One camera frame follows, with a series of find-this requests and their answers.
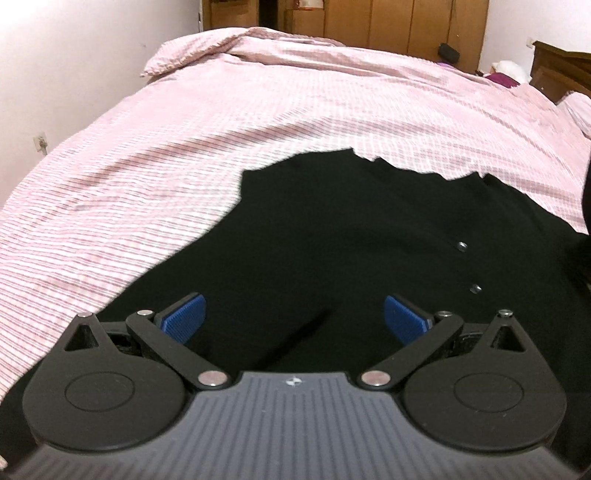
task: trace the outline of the electrical outlet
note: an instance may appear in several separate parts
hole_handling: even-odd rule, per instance
[[[36,137],[33,137],[33,143],[38,152],[45,151],[47,148],[47,137],[45,136],[45,132],[41,132]]]

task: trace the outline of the pillow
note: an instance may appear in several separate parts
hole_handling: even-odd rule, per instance
[[[520,84],[529,83],[531,81],[531,77],[514,61],[501,60],[497,63],[493,63],[492,67],[495,69],[495,72],[504,73]]]

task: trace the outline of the purple fabric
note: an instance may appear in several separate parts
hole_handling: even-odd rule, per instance
[[[508,75],[505,75],[504,73],[500,72],[491,73],[486,78],[489,79],[491,82],[498,83],[499,85],[502,85],[503,87],[507,88],[517,87],[519,85],[519,82],[517,80],[514,80]]]

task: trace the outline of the wardrobe door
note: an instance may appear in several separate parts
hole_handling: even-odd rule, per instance
[[[437,51],[447,42],[453,0],[415,0],[408,54],[441,61]]]
[[[348,47],[368,46],[371,0],[325,0],[324,36]]]
[[[488,0],[454,0],[447,43],[460,52],[455,66],[463,72],[478,69],[487,16]]]
[[[369,48],[406,54],[413,0],[374,0]]]

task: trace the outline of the pink checkered duvet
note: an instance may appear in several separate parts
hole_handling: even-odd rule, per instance
[[[584,231],[590,142],[527,85],[263,28],[168,42],[145,74],[165,72],[51,152],[0,212],[0,398],[76,312],[215,225],[242,170],[300,152],[490,172]]]

